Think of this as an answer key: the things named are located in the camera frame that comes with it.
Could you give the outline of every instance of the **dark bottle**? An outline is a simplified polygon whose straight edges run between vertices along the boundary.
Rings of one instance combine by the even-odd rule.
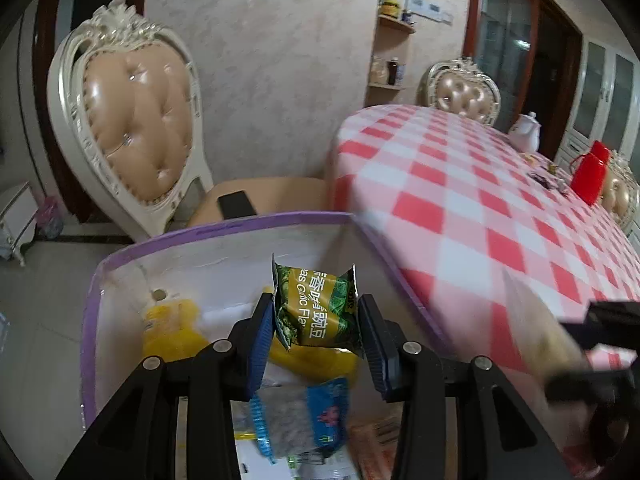
[[[389,67],[389,84],[390,85],[395,85],[396,84],[396,76],[398,75],[398,58],[397,57],[392,57],[391,61],[389,61],[387,63],[388,67]]]

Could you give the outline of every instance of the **red and white checkered tablecloth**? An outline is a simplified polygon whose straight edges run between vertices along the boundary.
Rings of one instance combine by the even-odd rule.
[[[556,317],[582,320],[594,298],[640,298],[640,260],[601,206],[544,189],[504,139],[434,108],[365,108],[338,133],[334,207],[382,235],[459,357],[489,356],[556,443],[577,444],[581,428],[562,428],[573,415],[549,411],[514,348],[503,269]]]

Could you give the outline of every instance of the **smartphone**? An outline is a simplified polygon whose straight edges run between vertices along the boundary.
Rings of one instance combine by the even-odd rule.
[[[222,218],[225,220],[257,215],[254,206],[244,191],[236,191],[219,196],[218,206],[220,206]]]

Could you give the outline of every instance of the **white ceramic pitcher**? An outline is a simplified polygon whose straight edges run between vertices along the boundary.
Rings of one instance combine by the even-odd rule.
[[[534,153],[540,145],[540,123],[536,113],[520,115],[509,129],[509,142],[519,152]]]

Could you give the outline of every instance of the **wooden corner shelf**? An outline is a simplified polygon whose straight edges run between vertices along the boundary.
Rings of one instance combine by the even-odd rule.
[[[395,30],[402,30],[407,34],[413,34],[415,32],[415,29],[408,23],[402,22],[401,20],[396,20],[391,16],[385,16],[384,14],[378,15],[378,23],[383,27],[394,28]]]
[[[384,88],[385,90],[395,90],[396,92],[398,90],[402,90],[401,86],[396,86],[396,85],[381,85],[380,83],[369,83],[369,87],[371,88]]]

